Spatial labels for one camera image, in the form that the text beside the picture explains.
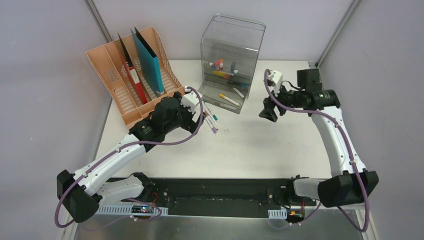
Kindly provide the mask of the white marker purple cap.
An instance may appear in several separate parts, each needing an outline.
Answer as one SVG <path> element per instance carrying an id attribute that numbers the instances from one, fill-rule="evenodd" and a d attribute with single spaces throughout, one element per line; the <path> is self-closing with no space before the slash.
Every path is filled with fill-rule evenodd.
<path id="1" fill-rule="evenodd" d="M 215 126 L 214 126 L 213 122 L 211 121 L 210 117 L 209 116 L 206 116 L 205 120 L 206 120 L 206 123 L 208 124 L 208 126 L 210 127 L 210 129 L 212 130 L 212 132 L 214 134 L 216 134 L 217 133 L 217 129 L 215 128 Z"/>

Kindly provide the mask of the black highlighter blue cap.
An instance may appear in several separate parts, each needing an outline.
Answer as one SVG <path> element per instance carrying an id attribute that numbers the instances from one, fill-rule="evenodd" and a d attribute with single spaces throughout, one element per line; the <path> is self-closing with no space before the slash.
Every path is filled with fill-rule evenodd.
<path id="1" fill-rule="evenodd" d="M 249 89 L 250 86 L 248 84 L 241 83 L 240 87 L 241 87 L 241 89 L 247 90 L 247 89 Z"/>

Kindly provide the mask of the white marker green cap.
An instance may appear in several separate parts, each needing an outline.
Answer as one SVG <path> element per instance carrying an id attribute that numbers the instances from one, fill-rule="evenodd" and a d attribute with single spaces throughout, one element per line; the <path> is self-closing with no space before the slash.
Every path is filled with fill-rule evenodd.
<path id="1" fill-rule="evenodd" d="M 237 88 L 233 87 L 232 89 L 239 95 L 240 98 L 245 98 L 245 96 Z"/>

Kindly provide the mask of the white marker yellow caps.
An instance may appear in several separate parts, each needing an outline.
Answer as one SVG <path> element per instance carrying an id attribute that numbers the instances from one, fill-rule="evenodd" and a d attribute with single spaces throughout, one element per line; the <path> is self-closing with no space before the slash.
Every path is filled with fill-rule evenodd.
<path id="1" fill-rule="evenodd" d="M 233 105 L 235 105 L 235 106 L 237 106 L 237 107 L 240 107 L 241 105 L 238 103 L 238 102 L 236 102 L 235 100 L 233 100 L 233 99 L 231 99 L 231 98 L 229 98 L 229 97 L 227 97 L 227 96 L 225 96 L 224 94 L 219 94 L 219 96 L 222 98 L 222 99 L 224 99 L 224 100 L 226 100 L 226 101 L 228 101 L 229 103 L 231 103 L 231 104 L 233 104 Z"/>

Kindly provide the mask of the black highlighter orange cap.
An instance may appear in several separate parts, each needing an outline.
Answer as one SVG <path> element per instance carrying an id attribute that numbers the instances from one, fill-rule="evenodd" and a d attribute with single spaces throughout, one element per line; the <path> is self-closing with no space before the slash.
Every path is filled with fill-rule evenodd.
<path id="1" fill-rule="evenodd" d="M 224 77 L 227 78 L 227 79 L 230 79 L 230 78 L 233 77 L 233 75 L 232 74 L 229 74 L 229 73 L 225 73 L 224 74 Z"/>

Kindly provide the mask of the dark blue small bottle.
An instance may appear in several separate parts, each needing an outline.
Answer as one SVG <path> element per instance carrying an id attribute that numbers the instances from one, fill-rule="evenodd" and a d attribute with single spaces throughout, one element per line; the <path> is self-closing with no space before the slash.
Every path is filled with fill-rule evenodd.
<path id="1" fill-rule="evenodd" d="M 230 65 L 230 72 L 235 73 L 237 63 L 235 61 L 232 61 Z"/>

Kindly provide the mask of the blue white small bottle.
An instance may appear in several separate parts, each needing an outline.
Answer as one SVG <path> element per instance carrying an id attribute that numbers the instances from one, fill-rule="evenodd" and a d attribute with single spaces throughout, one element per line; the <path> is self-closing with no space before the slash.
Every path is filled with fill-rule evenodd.
<path id="1" fill-rule="evenodd" d="M 209 63 L 209 65 L 210 65 L 210 67 L 211 67 L 212 69 L 214 69 L 214 70 L 217 68 L 217 66 L 216 66 L 214 63 L 212 63 L 212 62 L 210 62 L 210 63 Z"/>

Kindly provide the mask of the red orange small bottle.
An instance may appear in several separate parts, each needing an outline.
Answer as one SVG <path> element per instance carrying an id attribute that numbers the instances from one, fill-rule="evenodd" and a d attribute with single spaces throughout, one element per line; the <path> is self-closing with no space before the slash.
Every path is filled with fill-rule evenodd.
<path id="1" fill-rule="evenodd" d="M 219 59 L 214 63 L 214 65 L 219 66 L 223 61 L 224 61 L 223 59 Z"/>

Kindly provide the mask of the teal folder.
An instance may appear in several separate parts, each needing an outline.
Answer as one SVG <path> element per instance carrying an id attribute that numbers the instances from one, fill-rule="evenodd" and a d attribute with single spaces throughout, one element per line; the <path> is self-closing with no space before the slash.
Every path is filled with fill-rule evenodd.
<path id="1" fill-rule="evenodd" d="M 139 30 L 134 27 L 131 30 L 134 45 L 140 62 L 143 78 L 156 97 L 165 93 L 163 86 L 159 58 L 152 47 L 148 44 Z"/>

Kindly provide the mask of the smoked clear drawer box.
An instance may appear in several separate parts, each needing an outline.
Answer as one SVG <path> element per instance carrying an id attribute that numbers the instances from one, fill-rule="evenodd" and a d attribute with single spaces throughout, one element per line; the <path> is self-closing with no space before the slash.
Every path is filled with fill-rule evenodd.
<path id="1" fill-rule="evenodd" d="M 266 25 L 255 20 L 225 14 L 215 14 L 211 18 L 200 42 L 203 80 L 199 92 L 205 102 L 236 114 L 241 113 L 249 98 L 265 31 Z M 220 71 L 219 66 L 212 69 L 209 63 L 220 59 L 223 59 L 223 70 Z M 236 75 L 230 71 L 232 61 L 236 62 Z M 213 71 L 233 76 L 220 77 L 214 75 Z M 241 84 L 248 84 L 249 89 L 241 89 Z M 244 99 L 233 88 L 237 88 Z M 231 104 L 219 94 L 238 102 L 240 106 Z"/>

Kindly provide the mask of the red folder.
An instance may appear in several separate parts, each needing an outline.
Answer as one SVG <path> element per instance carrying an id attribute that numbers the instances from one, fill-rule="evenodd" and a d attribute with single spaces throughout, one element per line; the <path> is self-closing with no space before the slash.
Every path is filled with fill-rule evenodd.
<path id="1" fill-rule="evenodd" d="M 137 94 L 139 100 L 141 101 L 141 104 L 144 105 L 146 103 L 148 103 L 148 99 L 147 96 L 145 94 L 145 89 L 142 85 L 140 76 L 132 62 L 132 59 L 128 53 L 128 50 L 121 38 L 121 36 L 119 34 L 118 38 L 119 38 L 119 43 L 122 49 L 122 54 L 120 55 L 120 58 L 122 60 L 122 64 L 124 65 L 124 69 L 127 73 L 127 77 L 133 87 L 133 89 L 135 90 L 135 93 Z"/>

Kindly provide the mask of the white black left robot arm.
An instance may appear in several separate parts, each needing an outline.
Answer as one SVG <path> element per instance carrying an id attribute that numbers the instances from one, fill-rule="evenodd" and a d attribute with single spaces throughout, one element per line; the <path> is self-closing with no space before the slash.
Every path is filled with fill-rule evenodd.
<path id="1" fill-rule="evenodd" d="M 181 128 L 190 132 L 190 136 L 171 142 L 172 146 L 185 143 L 198 133 L 206 117 L 203 96 L 192 87 L 184 91 L 185 94 L 176 91 L 173 96 L 162 97 L 146 118 L 136 122 L 128 134 L 100 158 L 74 172 L 64 169 L 57 175 L 59 203 L 54 214 L 57 227 L 68 227 L 67 223 L 59 222 L 61 207 L 72 217 L 71 223 L 82 223 L 109 203 L 130 198 L 144 203 L 152 198 L 153 189 L 142 181 L 139 173 L 115 182 L 109 179 L 155 146 L 166 146 L 165 137 L 173 130 Z"/>

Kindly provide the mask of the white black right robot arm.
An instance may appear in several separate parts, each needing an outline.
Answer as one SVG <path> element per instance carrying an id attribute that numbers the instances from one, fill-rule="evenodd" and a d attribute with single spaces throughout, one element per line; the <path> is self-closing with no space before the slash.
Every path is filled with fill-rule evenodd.
<path id="1" fill-rule="evenodd" d="M 268 97 L 259 117 L 272 122 L 286 112 L 306 113 L 315 124 L 330 164 L 328 179 L 295 177 L 284 190 L 284 200 L 296 205 L 303 198 L 320 201 L 325 207 L 364 203 L 379 182 L 375 171 L 367 170 L 352 145 L 343 120 L 341 104 L 334 90 L 324 89 L 318 69 L 297 71 L 297 86 L 284 86 L 283 74 L 266 69 L 263 83 Z"/>

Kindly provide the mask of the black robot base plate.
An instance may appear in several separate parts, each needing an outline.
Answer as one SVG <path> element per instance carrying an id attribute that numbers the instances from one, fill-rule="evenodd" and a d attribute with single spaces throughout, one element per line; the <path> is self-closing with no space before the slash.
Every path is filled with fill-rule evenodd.
<path id="1" fill-rule="evenodd" d="M 149 178 L 136 200 L 173 216 L 267 218 L 269 210 L 315 206 L 295 196 L 290 178 Z"/>

